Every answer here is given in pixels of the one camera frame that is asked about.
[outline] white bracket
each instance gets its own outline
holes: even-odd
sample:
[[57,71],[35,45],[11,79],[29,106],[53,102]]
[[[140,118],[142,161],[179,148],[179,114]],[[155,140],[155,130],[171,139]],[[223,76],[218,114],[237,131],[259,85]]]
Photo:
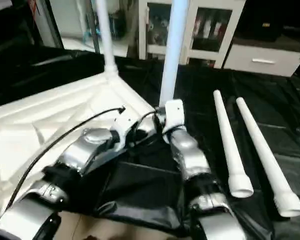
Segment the white bracket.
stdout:
[[[169,100],[164,105],[165,108],[165,126],[162,133],[166,133],[172,128],[180,126],[185,129],[185,111],[184,104],[181,99]],[[166,143],[169,143],[167,135],[163,135]]]
[[127,134],[139,118],[139,115],[134,111],[126,109],[115,119],[111,130],[117,131],[120,138],[120,142],[115,146],[116,152],[125,147]]

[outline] glass cabinet door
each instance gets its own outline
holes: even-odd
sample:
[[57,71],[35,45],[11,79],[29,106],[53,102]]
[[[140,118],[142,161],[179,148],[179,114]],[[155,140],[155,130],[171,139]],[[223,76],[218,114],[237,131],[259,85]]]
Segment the glass cabinet door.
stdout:
[[218,52],[223,42],[232,10],[205,8],[197,9],[190,49]]
[[148,2],[148,24],[146,40],[148,45],[166,46],[170,21],[170,4]]

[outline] white cabinet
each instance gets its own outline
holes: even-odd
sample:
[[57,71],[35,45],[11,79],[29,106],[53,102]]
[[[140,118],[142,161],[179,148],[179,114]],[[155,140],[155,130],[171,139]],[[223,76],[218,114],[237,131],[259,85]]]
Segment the white cabinet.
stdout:
[[[139,0],[140,59],[165,54],[171,3]],[[244,0],[190,0],[179,63],[221,68],[244,5]]]

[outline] black plastic sheet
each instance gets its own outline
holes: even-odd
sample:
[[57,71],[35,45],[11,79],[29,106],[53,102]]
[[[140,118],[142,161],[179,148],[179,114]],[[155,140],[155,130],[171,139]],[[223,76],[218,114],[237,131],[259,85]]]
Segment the black plastic sheet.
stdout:
[[[116,62],[120,76],[156,106],[163,64],[125,58],[116,58]],[[103,68],[103,57],[94,53],[33,47],[7,50],[0,54],[0,105],[101,73]],[[238,199],[229,193],[215,89],[221,91],[254,188],[249,198]],[[237,97],[244,97],[300,198],[300,78],[180,66],[175,87],[175,98],[184,103],[186,127],[205,152],[248,239],[300,240],[300,216],[283,218],[275,208],[269,182],[236,106]],[[70,209],[186,236],[189,226],[181,182],[169,146],[158,140],[131,149],[86,176]]]

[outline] white pvc pipe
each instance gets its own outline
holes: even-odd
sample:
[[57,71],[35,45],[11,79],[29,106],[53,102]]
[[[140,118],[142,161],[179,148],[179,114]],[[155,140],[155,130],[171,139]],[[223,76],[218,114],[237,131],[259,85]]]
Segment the white pvc pipe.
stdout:
[[291,190],[285,175],[281,171],[245,100],[239,97],[236,103],[270,182],[274,193],[274,203],[279,214],[287,218],[299,216],[300,199]]
[[159,105],[174,98],[179,58],[184,40],[189,0],[173,0],[166,43]]
[[213,97],[229,171],[228,184],[231,195],[236,198],[250,197],[254,189],[250,178],[245,173],[220,91],[215,90]]
[[118,68],[115,63],[115,57],[112,48],[112,38],[110,32],[107,3],[106,0],[96,0],[95,3],[104,52],[104,71],[109,73],[116,73],[118,71]]

